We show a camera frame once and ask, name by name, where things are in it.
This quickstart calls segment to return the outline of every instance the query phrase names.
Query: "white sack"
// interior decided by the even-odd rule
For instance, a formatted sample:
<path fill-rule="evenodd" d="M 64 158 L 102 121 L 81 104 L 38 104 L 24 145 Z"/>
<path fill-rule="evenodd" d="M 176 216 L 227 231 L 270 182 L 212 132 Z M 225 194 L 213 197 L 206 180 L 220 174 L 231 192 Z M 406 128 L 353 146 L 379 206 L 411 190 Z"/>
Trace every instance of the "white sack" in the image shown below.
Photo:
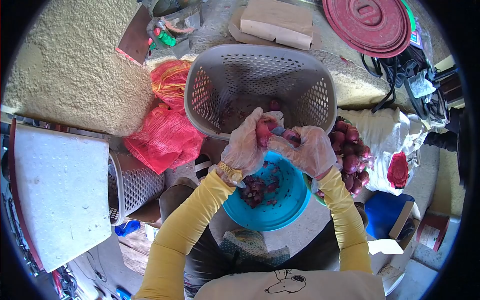
<path fill-rule="evenodd" d="M 427 129 L 415 114 L 405 115 L 400 109 L 381 109 L 374 114 L 369 109 L 343 110 L 338 115 L 349 120 L 357 127 L 363 143 L 377 159 L 372 169 L 367 169 L 370 182 L 365 185 L 370 191 L 389 192 L 400 195 L 387 179 L 388 167 L 393 154 L 403 151 L 407 156 L 409 179 L 413 168 L 420 163 L 419 148 L 427 136 Z"/>

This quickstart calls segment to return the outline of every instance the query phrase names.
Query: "plastic glove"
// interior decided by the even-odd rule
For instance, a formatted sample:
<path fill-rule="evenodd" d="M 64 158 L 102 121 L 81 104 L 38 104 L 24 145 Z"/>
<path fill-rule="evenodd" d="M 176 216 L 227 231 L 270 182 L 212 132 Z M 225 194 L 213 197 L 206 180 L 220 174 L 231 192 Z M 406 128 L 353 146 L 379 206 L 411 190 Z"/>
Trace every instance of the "plastic glove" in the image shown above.
<path fill-rule="evenodd" d="M 298 170 L 317 178 L 336 163 L 336 155 L 324 130 L 316 126 L 293 127 L 300 135 L 300 146 L 294 148 L 286 139 L 272 136 L 268 149 L 280 154 Z"/>
<path fill-rule="evenodd" d="M 279 126 L 283 126 L 283 114 L 280 111 L 264 114 L 263 109 L 256 108 L 251 115 L 245 118 L 240 127 L 232 131 L 230 142 L 222 152 L 220 160 L 229 167 L 241 170 L 244 178 L 247 175 L 255 174 L 264 164 L 267 149 L 259 147 L 255 133 L 257 121 L 262 116 L 270 116 L 277 121 Z M 233 183 L 217 165 L 211 166 L 209 171 L 213 168 L 217 169 L 217 174 L 224 182 Z M 243 181 L 236 183 L 236 185 L 245 187 Z"/>

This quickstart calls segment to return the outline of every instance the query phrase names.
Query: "red lid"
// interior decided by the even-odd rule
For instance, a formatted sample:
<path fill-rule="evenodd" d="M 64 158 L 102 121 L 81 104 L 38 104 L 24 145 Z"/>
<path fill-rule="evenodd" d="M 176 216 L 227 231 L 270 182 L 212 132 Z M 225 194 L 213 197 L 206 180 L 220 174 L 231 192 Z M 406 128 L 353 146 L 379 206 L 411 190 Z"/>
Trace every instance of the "red lid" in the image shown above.
<path fill-rule="evenodd" d="M 389 58 L 409 45 L 410 20 L 401 0 L 323 0 L 323 6 L 333 30 L 360 53 Z"/>

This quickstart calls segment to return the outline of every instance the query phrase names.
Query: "sandal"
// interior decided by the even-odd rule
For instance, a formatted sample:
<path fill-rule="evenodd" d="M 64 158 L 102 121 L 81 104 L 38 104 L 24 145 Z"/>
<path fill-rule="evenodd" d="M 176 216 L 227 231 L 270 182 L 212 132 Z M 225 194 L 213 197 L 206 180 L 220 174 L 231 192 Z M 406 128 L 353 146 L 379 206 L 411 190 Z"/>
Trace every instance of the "sandal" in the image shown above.
<path fill-rule="evenodd" d="M 208 174 L 208 168 L 211 167 L 212 162 L 206 154 L 200 154 L 195 160 L 195 175 L 200 183 Z"/>

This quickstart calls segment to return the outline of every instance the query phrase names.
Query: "snoopy drawing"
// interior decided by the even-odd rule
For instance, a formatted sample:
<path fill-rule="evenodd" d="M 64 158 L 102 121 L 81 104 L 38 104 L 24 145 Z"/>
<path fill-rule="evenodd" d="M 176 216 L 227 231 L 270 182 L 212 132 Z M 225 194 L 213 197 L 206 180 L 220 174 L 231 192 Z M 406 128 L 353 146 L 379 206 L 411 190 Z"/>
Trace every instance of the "snoopy drawing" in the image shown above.
<path fill-rule="evenodd" d="M 292 269 L 277 270 L 275 276 L 278 282 L 271 287 L 265 289 L 265 293 L 276 294 L 281 292 L 296 293 L 306 285 L 306 279 L 302 275 L 293 275 L 288 277 L 292 273 Z"/>

